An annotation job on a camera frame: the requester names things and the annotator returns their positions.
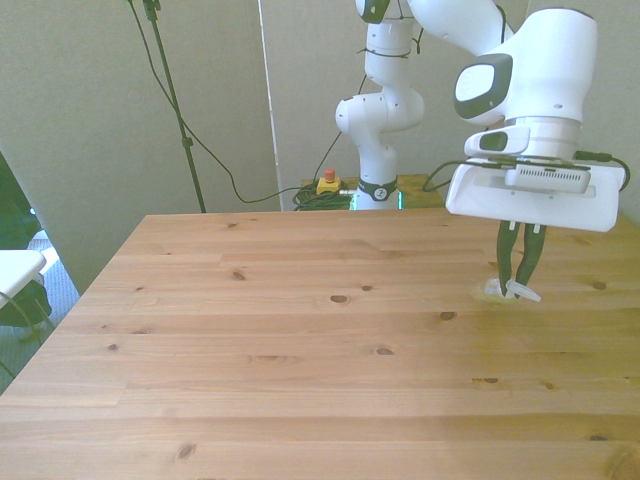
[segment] table top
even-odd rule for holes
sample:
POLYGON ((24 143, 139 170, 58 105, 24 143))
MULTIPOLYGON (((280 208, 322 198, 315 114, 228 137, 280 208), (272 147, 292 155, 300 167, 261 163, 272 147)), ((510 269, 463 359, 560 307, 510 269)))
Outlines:
POLYGON ((145 218, 0 397, 0 478, 639 478, 640 232, 549 229, 491 304, 497 229, 145 218))
MULTIPOLYGON (((0 250, 0 292, 13 297, 44 267, 46 260, 33 250, 0 250)), ((0 308, 7 301, 0 297, 0 308)))

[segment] wood knot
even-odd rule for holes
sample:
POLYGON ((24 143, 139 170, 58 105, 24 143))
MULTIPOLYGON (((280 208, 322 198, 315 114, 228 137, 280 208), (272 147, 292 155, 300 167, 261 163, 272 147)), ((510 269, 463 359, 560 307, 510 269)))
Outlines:
POLYGON ((393 352, 393 350, 387 348, 387 347, 379 347, 376 348, 376 353, 378 355, 395 355, 395 353, 393 352))
POLYGON ((590 247, 591 243, 589 243, 587 240, 585 240, 584 238, 580 237, 579 235, 569 235, 569 238, 572 239, 574 242, 576 242, 579 245, 583 245, 585 247, 590 247))
POLYGON ((278 355, 258 355, 256 358, 261 362, 276 362, 280 359, 278 355))
POLYGON ((182 447, 180 447, 180 450, 178 451, 178 458, 180 460, 189 458, 191 455, 193 455, 195 451, 196 451, 195 443, 187 443, 186 445, 183 445, 182 447))
POLYGON ((442 312, 440 314, 440 320, 453 320, 454 318, 456 318, 456 312, 442 312))
POLYGON ((334 303, 348 303, 349 297, 346 297, 344 295, 333 295, 331 297, 331 301, 334 303))

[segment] wall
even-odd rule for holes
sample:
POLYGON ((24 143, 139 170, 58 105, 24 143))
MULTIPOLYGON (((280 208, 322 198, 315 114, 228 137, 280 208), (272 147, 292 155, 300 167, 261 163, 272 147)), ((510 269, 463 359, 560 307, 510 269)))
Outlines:
MULTIPOLYGON (((500 2, 514 28, 525 18, 527 1, 500 2)), ((312 178, 339 132, 335 108, 354 95, 364 75, 366 24, 352 0, 261 1, 271 108, 281 187, 312 178)), ((414 88, 424 97, 426 114, 412 130, 391 134, 387 141, 399 152, 399 173, 427 173, 444 161, 462 159, 464 141, 477 127, 461 121, 453 110, 455 79, 471 54, 423 36, 422 54, 413 56, 414 88)), ((380 87, 367 83, 365 92, 380 87)), ((341 137, 326 166, 339 174, 357 175, 356 147, 341 137)), ((291 195, 283 206, 291 208, 291 195)))
MULTIPOLYGON (((530 10, 559 6, 582 10, 598 23, 596 73, 585 101, 579 147, 621 158, 638 175, 640 3, 636 0, 533 0, 530 10)), ((637 176, 620 198, 621 213, 640 227, 640 181, 637 176)))
MULTIPOLYGON (((257 0, 161 3, 184 117, 246 197, 273 193, 257 0)), ((0 150, 83 291, 144 215, 199 211, 177 121, 127 2, 0 0, 0 7, 0 150)), ((194 156, 209 211, 278 208, 277 198, 241 204, 224 171, 200 149, 194 156)))

